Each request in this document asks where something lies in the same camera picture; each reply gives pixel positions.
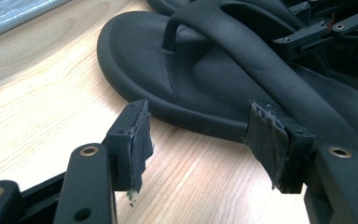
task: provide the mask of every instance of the flip-flop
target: flip-flop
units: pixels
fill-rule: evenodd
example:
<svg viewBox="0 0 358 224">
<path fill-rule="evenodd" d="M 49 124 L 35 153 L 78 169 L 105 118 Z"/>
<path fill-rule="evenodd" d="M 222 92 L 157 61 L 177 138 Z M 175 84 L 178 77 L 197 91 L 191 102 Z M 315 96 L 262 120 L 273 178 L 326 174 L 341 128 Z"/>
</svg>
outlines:
<svg viewBox="0 0 358 224">
<path fill-rule="evenodd" d="M 197 0 L 147 1 L 149 5 L 160 14 L 171 15 L 177 9 L 185 7 Z M 231 4 L 230 7 L 226 7 L 225 10 L 230 10 L 232 16 L 242 20 L 243 23 L 275 49 L 274 47 L 278 46 L 273 44 L 273 40 L 286 37 L 295 31 L 307 27 L 303 21 L 294 14 L 293 9 L 290 10 L 288 8 L 288 6 L 299 4 L 301 2 L 304 3 L 299 0 L 239 0 L 231 1 L 233 4 Z M 358 1 L 353 1 L 352 4 L 355 9 L 354 11 L 357 12 Z M 351 15 L 351 13 L 347 13 L 347 7 L 348 6 L 337 7 L 341 8 L 340 12 L 335 14 L 340 21 L 345 17 L 340 17 L 338 15 Z M 312 23 L 331 21 L 332 19 L 330 17 L 331 13 L 319 15 L 316 19 L 313 19 Z M 352 45 L 347 45 L 345 47 L 339 46 L 338 48 L 330 47 L 323 50 L 318 49 L 317 52 L 312 53 L 311 55 L 301 55 L 296 59 L 287 59 L 284 55 L 280 55 L 284 59 L 290 60 L 292 63 L 308 67 L 321 75 L 334 77 L 335 79 L 358 89 L 358 48 L 355 48 Z"/>
<path fill-rule="evenodd" d="M 215 1 L 199 0 L 170 18 L 118 15 L 102 29 L 97 54 L 119 94 L 148 99 L 152 115 L 171 124 L 243 142 L 257 100 L 315 133 L 315 145 L 358 150 L 358 90 L 290 67 Z"/>
</svg>

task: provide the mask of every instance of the wooden surface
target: wooden surface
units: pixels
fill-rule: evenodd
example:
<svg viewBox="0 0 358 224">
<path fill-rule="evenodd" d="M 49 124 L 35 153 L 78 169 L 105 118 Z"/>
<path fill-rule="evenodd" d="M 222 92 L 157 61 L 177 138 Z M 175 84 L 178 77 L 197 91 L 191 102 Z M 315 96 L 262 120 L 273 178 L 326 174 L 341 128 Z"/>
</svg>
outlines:
<svg viewBox="0 0 358 224">
<path fill-rule="evenodd" d="M 101 142 L 126 105 L 96 59 L 102 26 L 145 0 L 75 0 L 0 35 L 0 179 L 21 190 L 66 170 L 76 147 Z M 155 153 L 120 223 L 308 223 L 303 195 L 271 190 L 247 146 L 151 120 Z"/>
</svg>

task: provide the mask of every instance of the flip-flop strap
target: flip-flop strap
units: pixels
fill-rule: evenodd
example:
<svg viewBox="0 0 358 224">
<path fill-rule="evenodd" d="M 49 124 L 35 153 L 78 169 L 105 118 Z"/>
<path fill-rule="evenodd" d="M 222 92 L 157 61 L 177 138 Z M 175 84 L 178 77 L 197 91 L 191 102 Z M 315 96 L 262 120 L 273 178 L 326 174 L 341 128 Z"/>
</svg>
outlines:
<svg viewBox="0 0 358 224">
<path fill-rule="evenodd" d="M 175 12 L 162 47 L 174 53 L 178 26 L 193 28 L 227 53 L 283 110 L 317 134 L 317 144 L 358 149 L 358 137 L 347 121 L 259 36 L 220 7 L 217 1 L 198 0 Z"/>
</svg>

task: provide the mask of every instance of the black flip-flop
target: black flip-flop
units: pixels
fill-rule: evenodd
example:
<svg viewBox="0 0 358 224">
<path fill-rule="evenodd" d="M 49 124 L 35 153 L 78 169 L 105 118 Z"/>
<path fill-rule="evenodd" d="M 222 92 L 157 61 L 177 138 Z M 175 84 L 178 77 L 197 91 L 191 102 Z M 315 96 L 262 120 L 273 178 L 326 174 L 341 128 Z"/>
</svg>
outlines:
<svg viewBox="0 0 358 224">
<path fill-rule="evenodd" d="M 177 9 L 186 7 L 195 1 L 197 0 L 148 0 L 148 3 L 158 13 L 172 15 Z M 273 40 L 289 36 L 292 33 L 307 27 L 307 25 L 300 19 L 301 16 L 299 18 L 295 15 L 294 11 L 299 11 L 298 7 L 296 7 L 296 9 L 289 9 L 288 7 L 299 4 L 300 2 L 301 1 L 298 0 L 238 0 L 229 1 L 231 4 L 223 5 L 223 10 L 229 11 L 231 16 L 241 20 L 275 49 L 275 47 L 279 48 L 280 46 L 274 44 Z M 345 4 L 343 5 L 344 6 L 337 6 L 339 12 L 335 13 L 340 21 L 353 13 L 358 12 L 358 1 L 353 1 L 349 6 L 346 6 Z M 352 7 L 353 11 L 351 11 L 351 13 L 348 13 L 348 7 Z M 312 19 L 312 24 L 320 21 L 332 20 L 331 13 L 319 13 L 317 15 L 317 18 Z M 321 43 L 319 41 L 323 41 L 324 38 L 325 37 L 315 39 L 313 42 L 309 40 L 309 42 Z M 301 54 L 298 55 L 298 58 L 287 58 L 284 53 L 277 52 L 285 60 L 308 67 L 321 75 L 334 77 L 335 79 L 358 89 L 358 48 L 352 46 L 352 42 L 349 43 L 350 44 L 346 46 L 323 47 L 323 50 L 318 49 L 318 45 L 322 45 L 318 44 L 315 45 L 316 47 L 312 47 L 318 49 L 315 50 L 316 52 L 309 55 Z"/>
<path fill-rule="evenodd" d="M 170 18 L 114 17 L 97 47 L 107 80 L 128 101 L 148 99 L 156 118 L 194 132 L 242 142 L 257 100 L 280 106 L 316 134 L 316 145 L 358 150 L 358 91 L 290 67 L 220 8 L 198 0 Z"/>
</svg>

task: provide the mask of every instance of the wooden table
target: wooden table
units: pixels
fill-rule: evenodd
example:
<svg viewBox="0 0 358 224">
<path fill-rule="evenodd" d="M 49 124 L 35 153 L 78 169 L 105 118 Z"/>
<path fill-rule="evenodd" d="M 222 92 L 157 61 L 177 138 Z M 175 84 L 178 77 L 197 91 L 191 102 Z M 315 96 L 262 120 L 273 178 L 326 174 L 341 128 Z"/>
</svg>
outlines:
<svg viewBox="0 0 358 224">
<path fill-rule="evenodd" d="M 101 142 L 127 102 L 96 58 L 102 26 L 145 0 L 75 0 L 0 35 L 0 179 L 28 189 L 66 170 L 77 147 Z M 151 120 L 155 152 L 120 223 L 308 223 L 303 195 L 271 190 L 245 145 Z"/>
</svg>

